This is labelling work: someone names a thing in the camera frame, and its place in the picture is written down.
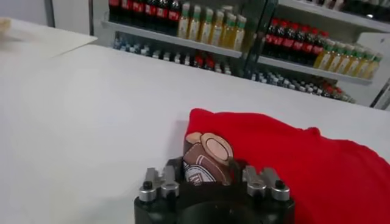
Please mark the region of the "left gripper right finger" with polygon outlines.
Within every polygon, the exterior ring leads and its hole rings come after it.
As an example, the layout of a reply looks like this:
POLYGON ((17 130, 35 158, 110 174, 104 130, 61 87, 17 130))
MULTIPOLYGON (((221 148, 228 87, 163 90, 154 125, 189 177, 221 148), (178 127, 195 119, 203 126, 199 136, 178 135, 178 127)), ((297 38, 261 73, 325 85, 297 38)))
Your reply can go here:
POLYGON ((274 168, 265 167, 257 173, 254 166, 246 166, 242 179, 246 182, 247 194, 251 197, 268 195, 277 201, 289 200, 289 187, 274 168))

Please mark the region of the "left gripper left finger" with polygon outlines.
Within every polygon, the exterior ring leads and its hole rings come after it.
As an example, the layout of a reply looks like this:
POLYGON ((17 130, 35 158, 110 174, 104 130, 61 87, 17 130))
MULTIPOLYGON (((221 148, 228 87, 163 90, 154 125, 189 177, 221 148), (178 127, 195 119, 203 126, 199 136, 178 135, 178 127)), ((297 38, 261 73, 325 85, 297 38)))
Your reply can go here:
POLYGON ((155 201, 158 197, 177 198, 180 194, 180 184, 176 182, 175 174, 174 166, 165 166, 162 176, 155 168, 147 168, 144 181, 139 188, 139 200, 155 201))

